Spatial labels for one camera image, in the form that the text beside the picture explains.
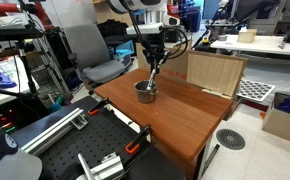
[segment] wooden board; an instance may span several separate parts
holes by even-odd
[[[134,83],[148,79],[149,71],[137,69],[95,89],[140,126],[150,124],[153,135],[183,159],[192,162],[204,147],[232,100],[220,98],[201,88],[157,75],[155,102],[142,104]]]
[[[189,54],[186,82],[234,97],[245,65],[243,58]]]

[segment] wooden table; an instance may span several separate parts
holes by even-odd
[[[142,104],[137,100],[134,83],[149,76],[149,71],[137,69],[96,88],[95,92],[102,98],[109,97],[119,111],[140,126],[150,124],[159,148],[185,168],[187,177],[200,178],[198,161],[204,163],[205,159],[198,154],[207,154],[205,144],[229,111],[232,100],[157,75],[156,101]]]

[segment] floor drain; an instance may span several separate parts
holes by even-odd
[[[216,138],[223,146],[232,150],[241,150],[245,147],[244,138],[237,132],[229,129],[217,131]]]

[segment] office chair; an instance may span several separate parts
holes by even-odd
[[[72,61],[78,77],[91,83],[103,84],[124,72],[125,66],[110,56],[104,39],[95,24],[65,28],[72,53]]]

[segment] tile floor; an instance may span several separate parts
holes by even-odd
[[[138,68],[134,61],[130,71]],[[85,96],[88,91],[83,87],[72,102]],[[114,111],[125,123],[131,121],[125,115]],[[203,180],[289,180],[290,179],[290,142],[262,131],[263,120],[260,111],[246,105],[240,105],[233,117],[222,121],[216,131],[231,129],[240,133],[246,142],[242,150],[230,150],[221,146],[203,176]],[[130,125],[135,131],[139,127]],[[214,133],[209,152],[218,143]]]

